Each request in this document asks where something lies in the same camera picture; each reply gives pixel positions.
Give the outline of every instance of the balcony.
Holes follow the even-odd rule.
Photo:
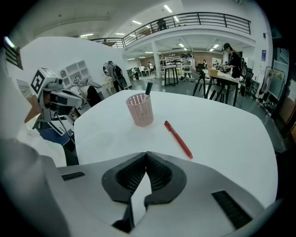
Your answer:
[[[145,24],[127,34],[123,38],[99,38],[92,41],[106,44],[113,48],[124,48],[127,45],[159,31],[165,31],[174,27],[189,25],[210,25],[226,27],[245,34],[251,34],[251,21],[237,16],[217,12],[188,12],[157,19]]]

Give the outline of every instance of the black cap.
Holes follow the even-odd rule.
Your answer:
[[[226,50],[227,48],[231,48],[231,46],[230,46],[229,43],[225,43],[225,44],[223,45],[223,48],[224,48],[224,50]]]

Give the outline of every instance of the black slot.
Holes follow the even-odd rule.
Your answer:
[[[64,181],[68,181],[68,180],[79,178],[81,176],[85,176],[85,174],[83,172],[75,172],[67,175],[62,175],[62,178]]]
[[[243,227],[252,220],[227,192],[219,191],[212,193],[212,196],[236,229]]]

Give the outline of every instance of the whiteboard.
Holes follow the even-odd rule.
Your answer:
[[[273,68],[283,71],[285,73],[283,79],[279,79],[276,76],[272,77],[271,83],[269,86],[269,92],[271,94],[273,94],[278,99],[280,97],[280,94],[282,93],[284,85],[286,84],[289,66],[286,63],[274,60],[273,61]]]

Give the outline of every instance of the cable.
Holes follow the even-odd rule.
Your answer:
[[[65,129],[65,131],[66,131],[68,137],[70,138],[70,140],[71,140],[71,141],[73,142],[73,144],[75,145],[75,142],[74,142],[73,139],[71,138],[70,134],[67,132],[67,129],[65,128],[64,124],[62,123],[62,121],[61,121],[61,119],[60,119],[60,117],[59,117],[58,115],[57,115],[57,118],[59,119],[61,125],[62,125],[63,128]]]

